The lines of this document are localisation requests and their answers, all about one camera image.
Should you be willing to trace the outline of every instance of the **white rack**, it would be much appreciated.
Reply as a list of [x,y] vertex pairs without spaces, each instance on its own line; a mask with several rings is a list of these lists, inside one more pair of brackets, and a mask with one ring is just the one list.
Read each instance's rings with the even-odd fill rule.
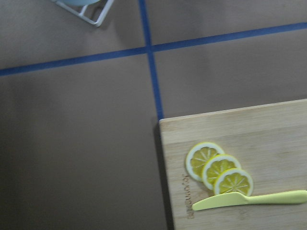
[[83,19],[84,21],[88,22],[89,24],[92,24],[96,27],[99,27],[101,25],[101,23],[104,21],[106,14],[108,13],[108,11],[110,10],[114,0],[107,0],[106,4],[104,5],[103,9],[101,9],[101,12],[97,18],[96,21],[93,21],[92,18],[89,18],[87,16],[85,16],[85,12],[88,9],[89,5],[85,5],[81,7],[80,11],[75,10],[74,8],[72,8],[71,6],[59,1],[59,0],[51,0],[52,2],[56,3],[57,5],[59,5],[60,7],[66,9],[67,11],[71,12],[72,14],[76,15],[77,17]]

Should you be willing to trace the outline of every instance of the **blue line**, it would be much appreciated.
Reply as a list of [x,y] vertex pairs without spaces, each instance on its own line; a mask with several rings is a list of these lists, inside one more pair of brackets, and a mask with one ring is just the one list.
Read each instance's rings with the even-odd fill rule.
[[147,52],[148,63],[149,63],[149,68],[150,68],[150,75],[151,75],[152,85],[153,85],[155,107],[157,110],[158,120],[160,120],[164,118],[164,114],[163,114],[162,100],[161,100],[161,94],[160,94],[160,89],[159,89],[157,69],[156,69],[156,65],[154,61],[154,53],[152,51],[151,34],[150,34],[145,1],[139,0],[139,6],[140,6],[140,13],[141,13],[143,32],[144,32],[144,38],[145,38],[145,44],[146,44],[146,52]]
[[38,64],[33,64],[33,65],[28,65],[28,66],[0,69],[0,76],[12,75],[16,73],[24,73],[24,72],[30,72],[30,71],[36,71],[36,70],[42,70],[42,69],[50,69],[50,68],[55,68],[55,67],[76,65],[76,64],[92,62],[92,61],[122,58],[122,57],[138,55],[138,54],[146,54],[146,48],[139,47],[139,48],[134,48],[134,49],[126,49],[126,50],[108,52],[108,53],[103,53],[103,54],[94,54],[94,55],[83,56],[83,57],[75,57],[75,58],[69,58],[69,59],[63,59],[63,60],[57,60],[57,61],[51,61],[51,62],[45,62],[45,63],[38,63]]
[[165,50],[170,50],[170,49],[178,49],[178,48],[184,48],[184,47],[190,47],[190,46],[199,46],[199,45],[204,45],[204,44],[209,44],[209,43],[224,42],[224,41],[236,40],[236,39],[241,39],[241,38],[269,35],[269,34],[288,32],[288,31],[293,31],[293,30],[302,30],[302,29],[307,29],[307,23],[281,25],[281,26],[274,26],[274,27],[268,27],[268,28],[262,28],[262,29],[256,29],[256,30],[248,30],[248,31],[235,32],[235,33],[230,33],[230,34],[222,34],[222,35],[201,37],[201,38],[185,40],[185,41],[159,44],[159,45],[152,46],[152,51],[159,52],[159,51],[165,51]]

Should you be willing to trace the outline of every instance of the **knife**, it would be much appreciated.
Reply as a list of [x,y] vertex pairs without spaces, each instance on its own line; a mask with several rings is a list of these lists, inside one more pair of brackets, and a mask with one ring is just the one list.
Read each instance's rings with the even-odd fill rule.
[[269,195],[245,196],[238,192],[211,196],[192,205],[192,209],[202,210],[214,207],[256,204],[302,204],[307,202],[307,191],[296,190]]

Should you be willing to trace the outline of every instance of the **cutting board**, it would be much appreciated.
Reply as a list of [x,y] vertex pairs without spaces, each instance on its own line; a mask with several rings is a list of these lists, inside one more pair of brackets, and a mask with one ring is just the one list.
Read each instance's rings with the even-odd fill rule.
[[193,203],[213,194],[184,164],[195,144],[214,142],[252,176],[252,196],[306,190],[307,100],[167,118],[160,129],[176,230],[307,228],[307,203],[193,211]]

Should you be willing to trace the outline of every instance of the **lemon slice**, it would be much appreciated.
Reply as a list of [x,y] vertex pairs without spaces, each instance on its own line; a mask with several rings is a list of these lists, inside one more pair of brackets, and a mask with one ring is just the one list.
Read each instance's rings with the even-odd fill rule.
[[218,155],[207,161],[201,172],[202,181],[207,188],[213,190],[217,177],[227,169],[241,168],[240,162],[233,156]]
[[189,175],[197,181],[202,181],[201,171],[205,163],[219,154],[224,154],[224,150],[217,144],[202,142],[195,145],[186,157],[186,169]]
[[253,180],[242,169],[228,169],[224,171],[214,183],[214,194],[239,192],[250,196],[253,192]]

